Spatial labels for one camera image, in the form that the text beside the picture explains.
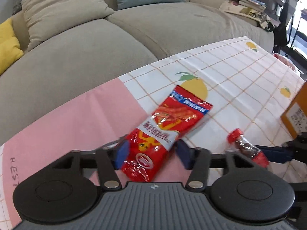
metal screw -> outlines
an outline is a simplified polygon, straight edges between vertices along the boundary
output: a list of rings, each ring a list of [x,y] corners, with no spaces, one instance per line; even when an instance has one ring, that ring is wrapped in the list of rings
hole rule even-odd
[[[119,187],[119,183],[117,181],[106,181],[104,183],[104,186],[107,187],[108,189],[115,189]]]
[[[200,181],[191,181],[188,183],[188,185],[192,189],[200,189],[204,186],[204,184]]]

lemon print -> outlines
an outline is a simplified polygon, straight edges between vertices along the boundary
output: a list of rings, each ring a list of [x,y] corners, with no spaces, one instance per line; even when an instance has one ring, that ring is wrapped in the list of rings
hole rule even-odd
[[[259,51],[257,50],[257,46],[256,46],[254,43],[252,43],[252,42],[246,42],[246,45],[247,45],[249,48],[251,48],[252,50],[254,50],[255,52],[259,52]]]
[[[187,91],[193,93],[194,95],[196,95],[197,97],[199,97],[202,100],[206,100],[207,96],[208,96],[208,90],[206,85],[204,84],[204,82],[190,74],[187,72],[180,72],[180,73],[176,73],[176,74],[184,74],[181,76],[180,80],[185,80],[185,82],[183,82],[180,86],[184,89],[186,89]]]
[[[284,88],[281,88],[280,89],[280,93],[282,95],[284,95],[285,97],[289,98],[291,96],[291,92],[290,92],[290,89],[288,87],[284,87]]]

cardboard box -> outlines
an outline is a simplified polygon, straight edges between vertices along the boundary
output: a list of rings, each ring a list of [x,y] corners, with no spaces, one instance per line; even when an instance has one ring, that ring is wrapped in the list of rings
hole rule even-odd
[[[307,82],[294,97],[281,120],[293,138],[300,132],[307,131]]]

red bottle cap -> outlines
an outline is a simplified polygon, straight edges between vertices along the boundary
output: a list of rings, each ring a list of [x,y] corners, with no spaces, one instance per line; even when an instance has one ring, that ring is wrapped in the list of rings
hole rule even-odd
[[[230,144],[234,143],[241,135],[243,135],[243,132],[236,128],[232,133],[230,133],[227,137],[227,140]]]

beige sofa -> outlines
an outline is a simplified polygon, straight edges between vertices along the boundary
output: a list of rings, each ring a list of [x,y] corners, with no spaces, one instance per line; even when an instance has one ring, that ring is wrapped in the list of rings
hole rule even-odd
[[[265,50],[273,33],[219,11],[223,0],[187,0],[117,10],[71,28],[26,53],[0,76],[0,145],[78,95],[124,73],[195,47],[248,36]],[[12,17],[22,50],[29,34]]]

